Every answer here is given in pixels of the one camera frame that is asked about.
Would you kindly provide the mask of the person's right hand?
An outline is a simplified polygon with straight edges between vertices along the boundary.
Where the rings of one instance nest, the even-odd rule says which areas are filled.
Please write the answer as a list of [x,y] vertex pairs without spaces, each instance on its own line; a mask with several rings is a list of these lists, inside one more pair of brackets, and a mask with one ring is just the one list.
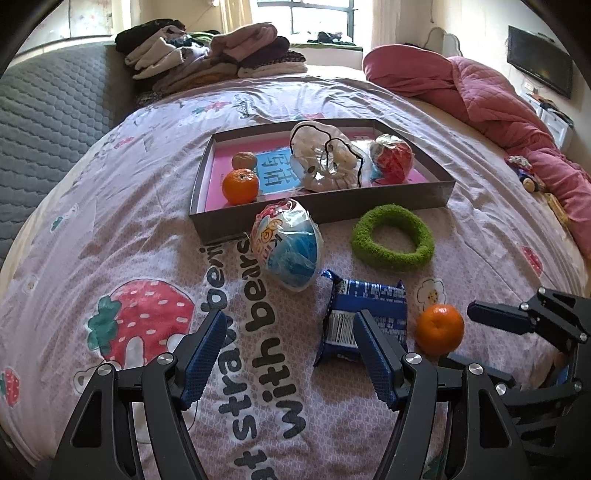
[[564,384],[568,379],[570,359],[567,355],[559,352],[554,358],[552,371],[549,374],[551,385]]

